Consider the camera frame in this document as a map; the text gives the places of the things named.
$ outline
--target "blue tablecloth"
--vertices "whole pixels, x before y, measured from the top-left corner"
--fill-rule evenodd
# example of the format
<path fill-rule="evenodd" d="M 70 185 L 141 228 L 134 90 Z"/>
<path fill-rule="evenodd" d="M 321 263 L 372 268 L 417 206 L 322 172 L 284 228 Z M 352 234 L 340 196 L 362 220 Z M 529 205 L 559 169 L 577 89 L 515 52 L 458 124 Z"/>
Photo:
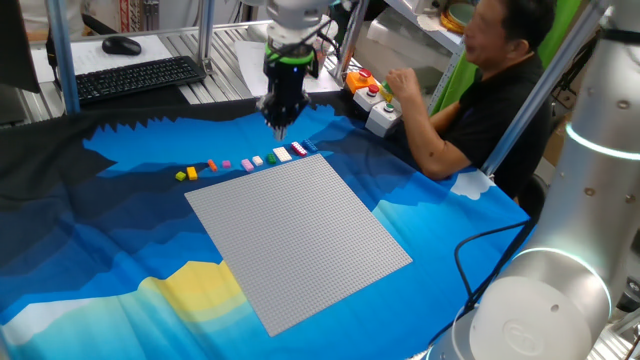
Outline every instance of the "blue tablecloth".
<path fill-rule="evenodd" d="M 184 193 L 244 176 L 242 159 L 264 159 L 282 144 L 258 114 L 135 124 L 73 137 L 81 145 L 65 153 L 64 165 L 44 154 L 0 167 L 16 189 L 39 185 L 40 176 L 57 179 L 46 191 L 0 191 L 0 355 L 4 346 L 13 359 L 406 358 L 423 351 L 465 300 L 455 246 L 526 219 L 479 171 L 433 182 L 362 122 L 330 106 L 306 109 L 286 140 L 313 141 L 414 261 L 271 338 Z M 58 145 L 49 145 L 55 153 Z M 76 153 L 82 169 L 70 165 Z M 222 169 L 223 160 L 233 167 Z M 97 175 L 76 176 L 93 164 L 103 166 Z M 175 180 L 186 166 L 196 166 L 198 181 Z M 472 284 L 516 232 L 464 248 Z"/>

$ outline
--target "red button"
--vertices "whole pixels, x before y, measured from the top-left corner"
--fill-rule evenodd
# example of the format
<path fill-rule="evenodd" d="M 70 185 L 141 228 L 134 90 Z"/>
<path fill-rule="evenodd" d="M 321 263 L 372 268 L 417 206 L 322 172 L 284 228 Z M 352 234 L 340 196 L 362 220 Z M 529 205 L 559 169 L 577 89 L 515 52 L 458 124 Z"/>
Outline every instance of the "red button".
<path fill-rule="evenodd" d="M 361 69 L 358 73 L 360 74 L 360 77 L 364 79 L 368 79 L 371 77 L 371 71 L 367 69 Z"/>

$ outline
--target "keyboard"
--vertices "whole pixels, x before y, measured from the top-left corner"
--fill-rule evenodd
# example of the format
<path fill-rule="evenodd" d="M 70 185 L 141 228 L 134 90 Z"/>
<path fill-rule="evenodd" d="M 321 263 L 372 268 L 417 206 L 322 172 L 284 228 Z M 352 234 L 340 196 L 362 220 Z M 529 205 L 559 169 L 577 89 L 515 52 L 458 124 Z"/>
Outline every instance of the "keyboard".
<path fill-rule="evenodd" d="M 188 56 L 174 57 L 76 76 L 80 104 L 167 85 L 183 85 L 207 75 Z"/>

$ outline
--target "monitor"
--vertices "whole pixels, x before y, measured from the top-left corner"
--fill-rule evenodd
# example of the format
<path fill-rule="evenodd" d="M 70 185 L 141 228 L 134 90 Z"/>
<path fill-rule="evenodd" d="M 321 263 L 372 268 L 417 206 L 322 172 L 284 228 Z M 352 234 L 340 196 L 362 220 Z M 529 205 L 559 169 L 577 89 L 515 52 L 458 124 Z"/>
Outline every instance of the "monitor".
<path fill-rule="evenodd" d="M 20 3 L 0 0 L 0 124 L 27 118 L 20 89 L 40 92 Z"/>

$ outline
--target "pink lego brick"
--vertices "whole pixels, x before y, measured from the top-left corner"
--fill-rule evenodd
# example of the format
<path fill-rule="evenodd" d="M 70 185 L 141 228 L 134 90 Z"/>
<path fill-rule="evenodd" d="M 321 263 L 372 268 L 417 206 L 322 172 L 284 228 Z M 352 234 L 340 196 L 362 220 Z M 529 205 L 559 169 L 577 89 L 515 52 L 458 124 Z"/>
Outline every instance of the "pink lego brick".
<path fill-rule="evenodd" d="M 291 148 L 296 154 L 298 154 L 298 156 L 307 156 L 307 150 L 305 150 L 302 145 L 298 144 L 298 142 L 292 142 Z"/>
<path fill-rule="evenodd" d="M 242 167 L 245 170 L 247 170 L 247 172 L 252 172 L 253 169 L 254 169 L 253 165 L 251 164 L 251 161 L 249 161 L 247 159 L 242 160 Z"/>

